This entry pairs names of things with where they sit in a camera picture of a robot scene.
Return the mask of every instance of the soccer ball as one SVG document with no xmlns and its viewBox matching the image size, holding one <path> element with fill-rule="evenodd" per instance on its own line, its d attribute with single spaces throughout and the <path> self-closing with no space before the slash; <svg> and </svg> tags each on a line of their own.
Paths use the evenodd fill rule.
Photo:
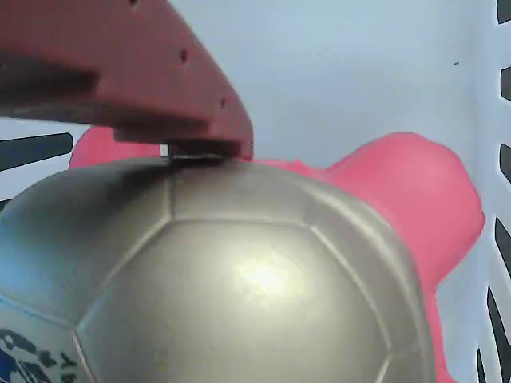
<svg viewBox="0 0 511 383">
<path fill-rule="evenodd" d="M 434 383 L 408 250 L 260 164 L 77 168 L 0 215 L 0 382 Z"/>
</svg>

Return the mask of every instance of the white plastic basket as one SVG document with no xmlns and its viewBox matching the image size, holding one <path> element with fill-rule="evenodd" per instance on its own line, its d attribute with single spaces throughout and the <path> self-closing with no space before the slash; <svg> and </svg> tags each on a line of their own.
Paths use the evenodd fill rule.
<svg viewBox="0 0 511 383">
<path fill-rule="evenodd" d="M 511 0 L 499 2 L 506 18 Z M 511 230 L 511 186 L 499 168 L 501 144 L 511 145 L 511 104 L 500 89 L 511 22 L 498 24 L 495 0 L 172 3 L 243 99 L 258 157 L 327 166 L 395 131 L 419 132 L 461 157 L 488 223 L 438 289 L 446 360 L 456 381 L 477 382 L 480 349 L 485 381 L 503 382 L 487 297 L 489 285 L 511 334 L 511 278 L 494 238 L 497 217 Z M 77 140 L 84 131 L 0 120 L 0 140 L 45 132 Z M 0 200 L 68 163 L 62 156 L 0 173 Z M 509 343 L 501 336 L 500 345 Z"/>
</svg>

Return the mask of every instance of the red plastic arm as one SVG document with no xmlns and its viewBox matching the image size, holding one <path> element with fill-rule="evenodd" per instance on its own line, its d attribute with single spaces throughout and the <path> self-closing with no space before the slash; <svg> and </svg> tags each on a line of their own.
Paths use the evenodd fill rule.
<svg viewBox="0 0 511 383">
<path fill-rule="evenodd" d="M 2 0 L 0 116 L 252 157 L 240 99 L 166 0 Z"/>
</svg>

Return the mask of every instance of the pink rubber toy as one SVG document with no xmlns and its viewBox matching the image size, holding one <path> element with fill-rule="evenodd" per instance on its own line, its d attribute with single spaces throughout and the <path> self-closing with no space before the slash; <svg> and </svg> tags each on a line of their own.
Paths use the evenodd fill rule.
<svg viewBox="0 0 511 383">
<path fill-rule="evenodd" d="M 159 155 L 156 145 L 118 144 L 111 131 L 93 128 L 78 143 L 70 166 Z M 364 145 L 327 169 L 300 161 L 258 162 L 333 184 L 366 201 L 389 222 L 418 269 L 437 381 L 453 383 L 446 370 L 435 292 L 474 245 L 485 223 L 481 201 L 459 158 L 417 134 L 395 133 Z"/>
<path fill-rule="evenodd" d="M 125 158 L 158 156 L 160 156 L 160 145 L 117 142 L 113 138 L 111 128 L 96 126 L 85 132 L 77 142 L 69 167 L 79 168 L 107 164 Z"/>
</svg>

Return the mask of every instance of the hole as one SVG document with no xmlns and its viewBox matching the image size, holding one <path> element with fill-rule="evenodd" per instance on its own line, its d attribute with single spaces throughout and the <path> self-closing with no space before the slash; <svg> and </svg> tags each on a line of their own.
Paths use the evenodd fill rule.
<svg viewBox="0 0 511 383">
<path fill-rule="evenodd" d="M 69 133 L 0 140 L 0 172 L 62 156 L 73 150 Z"/>
<path fill-rule="evenodd" d="M 501 252 L 505 268 L 508 270 L 508 274 L 511 275 L 511 236 L 509 236 L 499 218 L 495 219 L 495 242 Z"/>
<path fill-rule="evenodd" d="M 511 20 L 511 0 L 497 0 L 497 19 L 499 24 Z"/>
<path fill-rule="evenodd" d="M 509 381 L 511 378 L 511 345 L 505 335 L 502 318 L 498 312 L 497 304 L 491 289 L 488 289 L 487 303 L 489 317 L 493 327 L 493 334 L 495 335 L 495 342 L 497 343 L 497 353 L 501 364 L 502 381 Z"/>
<path fill-rule="evenodd" d="M 479 376 L 479 383 L 486 383 L 485 369 L 482 365 L 481 351 L 477 351 L 477 375 Z"/>
<path fill-rule="evenodd" d="M 179 52 L 179 59 L 181 59 L 181 63 L 183 64 L 186 64 L 187 61 L 188 61 L 188 50 L 183 48 L 180 52 Z"/>
<path fill-rule="evenodd" d="M 502 174 L 511 182 L 511 148 L 508 145 L 501 144 L 499 166 Z"/>
<path fill-rule="evenodd" d="M 501 95 L 511 101 L 511 68 L 501 71 Z"/>
<path fill-rule="evenodd" d="M 10 199 L 4 199 L 3 201 L 0 201 L 0 211 L 3 210 L 3 208 L 7 205 L 9 201 Z"/>
</svg>

